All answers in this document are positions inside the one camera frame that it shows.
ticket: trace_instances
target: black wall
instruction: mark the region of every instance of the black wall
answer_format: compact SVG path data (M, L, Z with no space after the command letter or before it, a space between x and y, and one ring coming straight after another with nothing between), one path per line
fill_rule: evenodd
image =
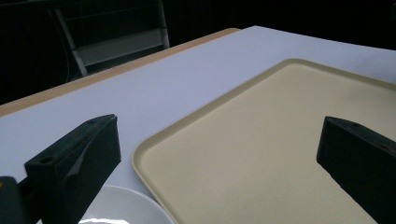
M46 10L0 13L0 104L66 82L78 68Z
M171 45L252 25L383 49L396 49L394 0L163 0Z

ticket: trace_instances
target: dark background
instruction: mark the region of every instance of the dark background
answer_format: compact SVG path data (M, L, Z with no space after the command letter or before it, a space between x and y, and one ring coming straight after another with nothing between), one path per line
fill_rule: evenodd
M390 19L391 6L395 2L163 0L163 8L171 47L226 28L244 29L259 25L352 44L396 49L396 22ZM78 67L65 36L59 32L60 24L54 19L52 8L83 3L88 11L100 11L155 4L155 0L50 0L40 6L22 1L21 4L11 4L12 7L10 3L15 1L0 0L0 104L61 85L78 75ZM80 29L77 24L72 29L77 35L86 32L82 35L87 37L84 37L86 41L88 36L90 39L105 35L112 37L157 25L155 13L143 10L138 14L138 11L123 10L111 20L91 20L92 26ZM96 34L97 30L111 32Z
M252 25L383 49L396 49L394 0L163 0L171 44Z

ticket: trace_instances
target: black plastic object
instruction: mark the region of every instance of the black plastic object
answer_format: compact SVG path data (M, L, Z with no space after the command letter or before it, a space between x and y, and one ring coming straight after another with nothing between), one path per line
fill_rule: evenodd
M119 163L117 117L87 120L26 162L18 186L0 178L0 223L78 223Z
M376 222L396 223L396 143L358 123L326 117L318 163Z

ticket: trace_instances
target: tray rim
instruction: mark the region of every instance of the tray rim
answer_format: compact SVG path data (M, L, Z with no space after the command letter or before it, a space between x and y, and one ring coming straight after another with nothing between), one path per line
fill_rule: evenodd
M175 218L172 211L168 209L166 203L162 200L162 197L155 191L155 189L150 185L149 181L145 178L145 175L142 174L142 171L139 170L138 163L139 163L139 155L145 152L145 150L160 144L162 140L165 140L167 137L172 136L173 134L177 133L178 131L182 130L185 127L188 127L190 124L194 123L196 120L204 117L205 115L209 114L214 109L218 108L221 105L226 104L227 102L231 101L235 96L243 93L244 91L249 90L251 87L255 86L256 84L264 81L274 73L280 71L281 69L293 65L299 64L303 66L312 67L318 70L330 72L336 76L348 77L353 78L358 81L362 81L365 83L370 83L372 85L381 86L385 89L391 89L396 91L396 83L389 83L383 81L381 79L375 79L373 77L367 77L361 74L353 73L347 70L331 67L329 65L325 65L322 63L315 63L313 61L308 61L306 59L300 58L289 58L286 60L281 61L280 63L275 64L274 66L264 70L263 72L259 73L258 75L248 79L247 81L239 84L238 86L232 88L230 91L226 91L222 95L218 96L214 100L198 107L196 110L192 111L190 114L182 117L181 119L176 120L175 122L171 123L170 125L166 126L165 128L159 130L158 132L150 135L143 141L141 141L135 148L131 156L131 163L134 168L134 171L139 176L140 180L144 183L144 185L148 188L150 193L154 196L156 201L163 207L163 209L169 214L169 216L178 223L177 219Z

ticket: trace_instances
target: beige tray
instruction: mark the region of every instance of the beige tray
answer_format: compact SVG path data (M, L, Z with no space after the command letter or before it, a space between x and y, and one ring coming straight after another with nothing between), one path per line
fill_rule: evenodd
M316 162L325 116L396 139L396 85L287 60L151 136L133 166L178 223L375 223Z

